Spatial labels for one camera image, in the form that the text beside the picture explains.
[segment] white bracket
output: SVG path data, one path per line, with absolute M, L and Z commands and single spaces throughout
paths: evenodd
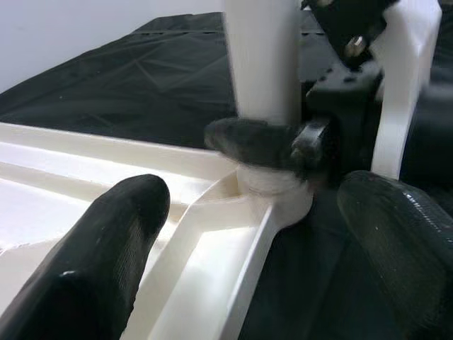
M 442 12 L 437 0 L 400 0 L 384 12 L 386 30 L 371 51 L 384 68 L 381 122 L 372 171 L 399 179 L 413 111 L 430 80 Z

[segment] black pad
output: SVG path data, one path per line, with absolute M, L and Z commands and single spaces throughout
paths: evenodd
M 426 193 L 356 171 L 338 204 L 406 339 L 453 339 L 453 219 Z
M 119 339 L 169 207 L 152 175 L 96 199 L 6 309 L 0 339 Z

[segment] black fabric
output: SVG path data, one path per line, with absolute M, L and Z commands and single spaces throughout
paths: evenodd
M 0 121 L 186 147 L 235 115 L 220 13 L 156 19 L 0 96 Z
M 306 93 L 338 58 L 310 13 L 301 15 Z M 432 69 L 443 84 L 453 84 L 452 26 L 442 21 Z M 156 19 L 0 95 L 2 122 L 188 147 L 204 147 L 204 127 L 235 114 L 219 13 Z M 449 204 L 449 191 L 436 193 Z M 276 236 L 241 339 L 401 339 L 336 188 Z

